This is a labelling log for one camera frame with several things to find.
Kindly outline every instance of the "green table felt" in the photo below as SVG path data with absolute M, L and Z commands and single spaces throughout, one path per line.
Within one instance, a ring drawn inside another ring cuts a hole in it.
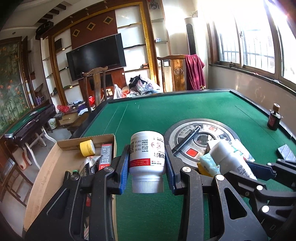
M 34 110 L 37 112 L 40 112 L 42 110 L 44 110 L 46 108 L 42 107 L 40 109 Z M 32 111 L 30 111 L 29 113 L 27 113 L 25 116 L 23 116 L 17 123 L 15 123 L 15 125 L 13 127 L 11 127 L 6 134 L 13 134 L 14 132 L 16 132 L 19 128 L 21 128 L 23 125 L 25 125 L 26 123 L 28 123 L 35 115 L 30 116 L 30 114 L 32 113 Z
M 108 104 L 84 136 L 115 134 L 117 155 L 120 155 L 134 133 L 156 131 L 164 135 L 173 124 L 190 118 L 212 119 L 229 126 L 257 163 L 275 162 L 276 149 L 284 144 L 296 153 L 296 145 L 281 130 L 272 131 L 266 126 L 265 114 L 231 92 L 140 98 Z M 183 196 L 171 193 L 166 177 L 164 185 L 164 193 L 133 194 L 129 176 L 124 194 L 116 196 L 119 241 L 177 240 Z M 266 185 L 274 191 L 290 190 L 274 180 L 267 181 Z M 205 239 L 209 238 L 207 215 L 205 208 Z

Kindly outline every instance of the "small brown bottle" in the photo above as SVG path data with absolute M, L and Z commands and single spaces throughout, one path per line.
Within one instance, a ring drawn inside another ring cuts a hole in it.
M 267 126 L 276 131 L 279 127 L 279 123 L 281 121 L 282 116 L 279 114 L 280 106 L 274 103 L 272 110 L 270 110 L 270 115 L 268 118 Z

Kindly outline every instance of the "cabinet drawer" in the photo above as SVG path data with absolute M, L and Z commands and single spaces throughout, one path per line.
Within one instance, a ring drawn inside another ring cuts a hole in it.
M 78 113 L 74 112 L 71 114 L 63 115 L 62 119 L 59 120 L 59 124 L 62 125 L 67 125 L 73 123 L 76 119 L 78 118 Z

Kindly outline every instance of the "white plastic bottle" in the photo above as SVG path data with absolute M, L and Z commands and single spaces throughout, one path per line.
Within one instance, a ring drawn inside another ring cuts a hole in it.
M 165 146 L 162 134 L 137 132 L 131 137 L 129 173 L 133 193 L 163 192 Z
M 229 171 L 234 171 L 257 180 L 243 156 L 234 153 L 232 146 L 226 140 L 223 139 L 214 145 L 209 153 L 216 165 L 220 165 L 220 173 L 222 175 Z

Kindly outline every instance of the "television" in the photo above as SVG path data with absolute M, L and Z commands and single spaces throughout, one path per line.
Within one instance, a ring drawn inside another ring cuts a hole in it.
M 121 34 L 90 42 L 66 55 L 72 81 L 81 79 L 81 72 L 97 67 L 108 66 L 108 70 L 126 67 Z

